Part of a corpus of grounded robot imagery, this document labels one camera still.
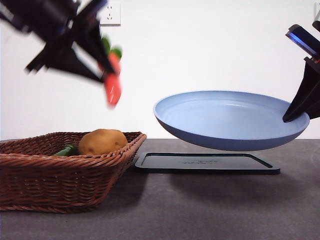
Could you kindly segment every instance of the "robotic arm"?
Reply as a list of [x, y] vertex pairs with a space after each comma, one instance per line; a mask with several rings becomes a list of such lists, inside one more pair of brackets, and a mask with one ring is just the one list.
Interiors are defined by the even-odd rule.
[[97, 11], [106, 3], [92, 0], [77, 14], [80, 3], [73, 0], [0, 0], [0, 18], [22, 33], [34, 32], [45, 42], [44, 49], [27, 65], [29, 71], [46, 66], [103, 83], [103, 75], [95, 75], [78, 59], [73, 44], [96, 59], [106, 74], [115, 73], [97, 20]]
[[[312, 26], [320, 32], [320, 11]], [[306, 112], [310, 119], [318, 118], [320, 117], [320, 41], [297, 24], [289, 28], [286, 36], [311, 57], [304, 58], [302, 82], [282, 120], [290, 122], [303, 112]]]

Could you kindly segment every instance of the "electrical outlet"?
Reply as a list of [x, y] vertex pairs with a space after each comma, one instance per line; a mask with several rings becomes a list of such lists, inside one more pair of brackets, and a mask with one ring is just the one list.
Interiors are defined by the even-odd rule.
[[317, 14], [320, 11], [320, 0], [314, 1], [313, 4], [313, 18], [317, 17]]
[[120, 2], [108, 2], [99, 12], [101, 25], [121, 25], [121, 6]]

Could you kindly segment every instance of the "table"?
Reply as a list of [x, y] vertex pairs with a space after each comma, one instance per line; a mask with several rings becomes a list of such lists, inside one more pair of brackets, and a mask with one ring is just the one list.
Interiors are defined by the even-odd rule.
[[[180, 139], [147, 139], [143, 152], [223, 153]], [[320, 139], [248, 152], [278, 175], [162, 174], [129, 168], [92, 212], [1, 212], [1, 240], [316, 240]]]

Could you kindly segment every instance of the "woven basket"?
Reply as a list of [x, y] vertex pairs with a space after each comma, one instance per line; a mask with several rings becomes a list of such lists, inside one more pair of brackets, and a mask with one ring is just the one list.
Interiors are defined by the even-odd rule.
[[147, 136], [104, 155], [55, 156], [87, 132], [54, 132], [0, 143], [0, 211], [81, 213], [96, 209], [131, 165]]

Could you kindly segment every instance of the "light blue dish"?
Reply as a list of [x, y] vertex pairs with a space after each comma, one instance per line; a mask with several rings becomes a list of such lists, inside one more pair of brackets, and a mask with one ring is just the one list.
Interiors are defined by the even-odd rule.
[[282, 117], [290, 103], [237, 91], [193, 91], [166, 97], [154, 106], [159, 123], [186, 142], [226, 151], [256, 151], [286, 144], [309, 125], [304, 113]]

